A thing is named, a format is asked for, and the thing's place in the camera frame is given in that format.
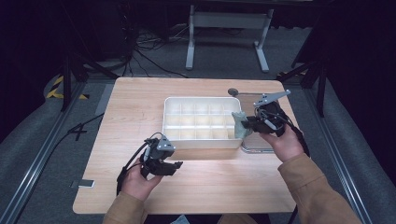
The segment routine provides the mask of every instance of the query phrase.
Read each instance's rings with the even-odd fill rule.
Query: metal rod
[[[346,196],[348,197],[352,209],[361,219],[362,223],[373,223],[364,206],[363,201],[361,200],[361,196],[359,195],[358,190],[355,187],[355,182],[349,174],[349,171],[346,164],[344,163],[340,151],[335,144],[334,139],[332,138],[332,133],[327,126],[325,118],[322,118],[316,110],[316,100],[313,91],[311,89],[304,89],[304,93],[311,110],[314,112],[314,117],[317,120],[318,125],[322,130],[325,140],[329,146],[329,154],[332,159],[332,164],[334,165],[335,171],[337,172],[338,177],[341,180],[344,191],[346,192]]]
[[[54,150],[53,147],[55,145],[55,141],[59,136],[59,132],[62,129],[68,114],[72,110],[73,105],[78,100],[78,97],[82,94],[84,87],[85,83],[79,82],[76,84],[70,105],[66,108],[64,112],[61,112],[58,118],[55,120],[55,123],[49,132],[49,135],[47,136],[42,147],[35,156],[35,160],[32,162],[32,165],[27,170],[22,182],[20,183],[20,186],[18,187],[17,191],[9,202],[5,212],[1,216],[1,224],[16,223],[18,221],[18,218],[20,217],[23,208],[28,203],[29,198],[35,189],[35,185],[37,184],[39,177],[44,171],[47,161],[50,159],[50,155]]]

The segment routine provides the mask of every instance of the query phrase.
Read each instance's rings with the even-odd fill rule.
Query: person's hand
[[[285,132],[280,137],[269,133],[260,133],[260,136],[273,147],[276,156],[282,162],[304,153],[297,135],[289,125],[285,124]]]
[[[140,174],[142,165],[137,159],[133,167],[128,171],[122,183],[121,191],[131,196],[136,197],[140,201],[145,201],[151,191],[161,182],[162,175],[155,175],[150,180],[147,180]]]

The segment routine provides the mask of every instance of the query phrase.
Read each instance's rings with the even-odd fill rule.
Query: jacket sleeve
[[[146,217],[143,202],[121,191],[108,209],[103,223],[143,223]]]
[[[326,176],[305,154],[278,168],[297,203],[302,223],[361,223],[347,201],[327,182]]]

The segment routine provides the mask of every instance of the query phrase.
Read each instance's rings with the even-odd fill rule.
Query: gray carpet
[[[186,35],[159,49],[141,52],[159,66],[188,77],[274,79],[279,72],[291,69],[290,65],[310,30],[280,28],[269,31],[264,44],[270,67],[268,74],[261,71],[252,47],[256,36],[260,34],[248,30],[232,32],[231,35],[219,30],[199,32],[196,36],[195,60],[191,71],[184,68],[188,45]],[[152,77],[179,77],[164,72],[137,53],[134,56],[131,69],[127,67],[124,73],[127,77],[144,77],[146,72]],[[116,62],[104,62],[103,65],[112,63]],[[121,68],[114,72],[122,75],[123,70]],[[298,77],[293,77],[284,84],[286,89],[291,90],[290,103],[304,132],[312,159],[323,170],[334,189],[347,197],[344,183],[334,169],[326,138],[319,124],[314,122],[316,111],[310,109],[305,90],[295,85],[298,80]],[[52,83],[53,80],[43,90],[43,94],[47,94]],[[104,111],[113,83],[114,80],[101,74],[91,74],[83,91],[90,98],[76,102],[58,139],[77,124]],[[0,146],[0,211],[5,211],[25,171],[49,134],[61,107],[61,99],[47,99]],[[382,171],[361,132],[338,101],[330,83],[326,87],[324,114],[324,120],[346,162],[372,223],[392,223],[396,219],[396,190]],[[99,126],[100,119],[96,119],[84,126],[87,132],[78,141],[76,134],[69,134],[56,147],[18,223],[101,223],[102,215],[78,215],[73,212],[72,205],[77,190],[69,187],[72,181],[81,179],[84,173]],[[274,224],[287,223],[289,217],[290,214],[270,215]]]

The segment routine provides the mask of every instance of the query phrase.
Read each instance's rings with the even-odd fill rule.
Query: wooden table
[[[78,190],[74,211],[107,211],[116,197],[121,167],[144,139],[162,131],[165,98],[229,96],[229,88],[255,93],[284,90],[278,81],[118,78],[83,176],[95,185]],[[279,103],[297,124],[288,98],[282,97]],[[239,148],[181,149],[166,161],[184,163],[149,195],[145,207],[151,214],[275,213],[290,212],[295,206],[277,170],[281,162],[273,153],[247,154]]]

